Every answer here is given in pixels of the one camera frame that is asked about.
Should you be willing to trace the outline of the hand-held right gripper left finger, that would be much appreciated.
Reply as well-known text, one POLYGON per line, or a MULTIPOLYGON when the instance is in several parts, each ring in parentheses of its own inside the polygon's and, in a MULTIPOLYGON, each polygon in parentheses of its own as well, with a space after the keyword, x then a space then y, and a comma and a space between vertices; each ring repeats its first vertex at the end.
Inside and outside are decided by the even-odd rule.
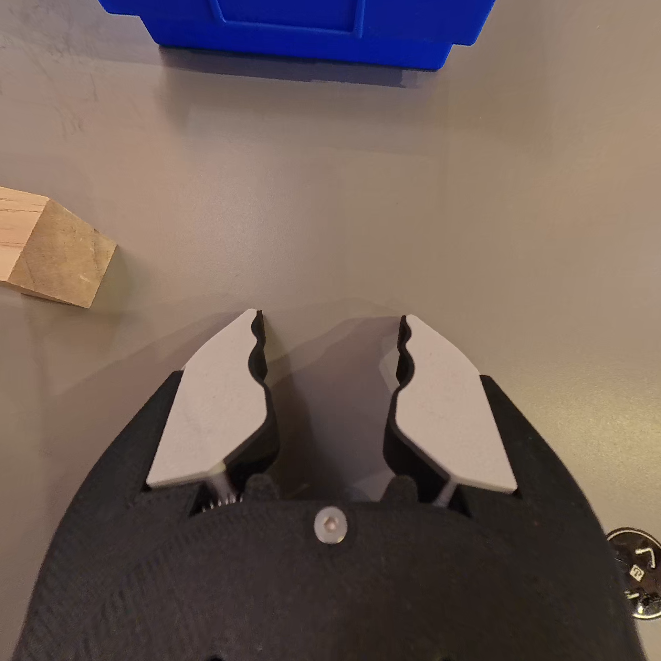
POLYGON ((146 484, 203 482, 238 499, 280 449, 262 311, 248 309, 205 342, 180 374, 146 484))

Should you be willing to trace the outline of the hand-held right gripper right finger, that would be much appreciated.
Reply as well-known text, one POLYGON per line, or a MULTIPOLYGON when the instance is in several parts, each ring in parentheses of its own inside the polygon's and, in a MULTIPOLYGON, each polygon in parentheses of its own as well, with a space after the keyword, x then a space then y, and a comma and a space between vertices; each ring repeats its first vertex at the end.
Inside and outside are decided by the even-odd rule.
POLYGON ((473 363, 416 315, 397 335, 397 385, 384 432, 384 459, 417 501, 449 507, 461 486, 512 496, 517 480, 473 363))

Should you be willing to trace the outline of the wooden cube block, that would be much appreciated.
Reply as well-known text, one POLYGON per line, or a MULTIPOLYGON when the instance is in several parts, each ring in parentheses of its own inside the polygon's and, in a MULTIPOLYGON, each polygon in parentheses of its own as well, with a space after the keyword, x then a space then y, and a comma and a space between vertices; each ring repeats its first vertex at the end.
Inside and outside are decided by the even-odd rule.
POLYGON ((53 199, 1 187, 1 286, 83 309, 117 244, 53 199))

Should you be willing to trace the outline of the blue plastic storage bin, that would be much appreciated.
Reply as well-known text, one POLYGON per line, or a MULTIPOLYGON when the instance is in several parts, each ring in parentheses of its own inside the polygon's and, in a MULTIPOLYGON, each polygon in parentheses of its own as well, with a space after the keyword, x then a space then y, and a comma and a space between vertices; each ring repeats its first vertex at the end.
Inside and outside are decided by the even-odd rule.
POLYGON ((494 1, 100 1, 161 46, 437 71, 494 1))

